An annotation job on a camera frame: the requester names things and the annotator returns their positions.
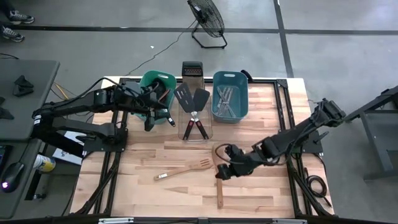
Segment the shoe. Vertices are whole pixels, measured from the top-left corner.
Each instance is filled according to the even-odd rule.
[[[33,16],[23,15],[19,13],[19,11],[11,11],[8,19],[14,25],[19,25],[21,23],[31,24],[35,21]]]
[[[6,28],[4,26],[1,27],[1,35],[5,39],[12,40],[14,42],[22,42],[25,39],[25,36],[18,34],[10,28]]]

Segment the black fan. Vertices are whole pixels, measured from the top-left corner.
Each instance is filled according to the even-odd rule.
[[[211,0],[188,0],[188,4],[191,7],[193,15],[197,19],[198,23],[192,31],[192,38],[200,44],[200,47],[206,49],[221,48],[224,49],[227,46],[227,42],[224,38],[224,22],[221,18],[220,12]],[[194,33],[198,30],[199,24],[202,28],[214,38],[222,37],[225,45],[222,46],[203,46],[199,40],[195,37]]]

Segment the computer mouse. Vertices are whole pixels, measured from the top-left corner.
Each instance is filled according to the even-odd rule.
[[[7,167],[1,178],[3,192],[10,193],[17,189],[24,167],[25,165],[21,162],[15,162]]]

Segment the green bucket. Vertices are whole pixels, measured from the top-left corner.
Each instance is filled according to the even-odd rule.
[[[169,92],[169,94],[167,94],[167,99],[165,102],[165,104],[168,105],[169,111],[170,111],[173,100],[174,100],[173,92],[174,92],[175,88],[177,87],[177,80],[171,74],[151,70],[151,71],[146,72],[144,74],[144,76],[142,76],[141,81],[139,82],[139,85],[141,87],[145,87],[145,86],[151,84],[155,78],[161,79],[163,81],[164,85],[166,86],[166,88],[170,89],[170,92]],[[141,114],[135,114],[135,115],[143,121],[146,120],[146,117]],[[163,124],[164,122],[166,122],[166,118],[158,119],[157,121],[155,121],[155,124]]]

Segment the desk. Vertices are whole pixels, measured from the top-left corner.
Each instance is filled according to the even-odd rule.
[[[118,82],[120,77],[109,78]],[[301,78],[288,78],[287,81],[294,118],[299,123],[310,116],[304,82]],[[102,87],[110,85],[109,82],[104,82]],[[206,85],[206,89],[211,92],[211,85]],[[171,113],[178,124],[177,105],[175,100]],[[107,123],[111,121],[111,116],[112,113],[96,114],[93,122]],[[258,140],[276,134],[279,119],[272,85],[250,84],[248,115],[239,124],[221,124],[214,121],[213,137],[208,142],[184,143],[177,136],[178,128],[169,124],[156,126],[148,133],[144,132],[142,121],[135,116],[129,116],[127,128],[129,139],[119,166],[112,216],[294,217],[285,166],[258,167],[250,176],[224,181],[222,209],[217,209],[216,204],[214,167],[159,182],[153,180],[156,174],[181,167],[185,161],[201,157],[211,158],[214,144],[230,142],[251,150],[250,146]],[[95,152],[83,161],[71,212],[81,208],[97,187],[103,157],[103,153]],[[310,175],[319,175],[326,181],[323,166],[315,156],[303,155],[303,163]],[[304,210],[300,190],[298,195],[300,208]],[[319,201],[333,213],[323,200]]]
[[[17,162],[26,149],[21,160],[25,168],[18,188],[8,194],[0,190],[0,218],[11,218],[14,215],[25,187],[28,185],[28,179],[42,143],[38,139],[31,139],[27,145],[27,139],[33,129],[32,113],[45,103],[59,66],[59,62],[56,61],[0,60],[0,96],[6,97],[2,106],[9,109],[15,116],[14,120],[0,119],[0,144],[14,146],[4,168]],[[12,96],[11,93],[14,81],[20,75],[25,75],[26,79],[34,85],[34,92],[18,98]]]

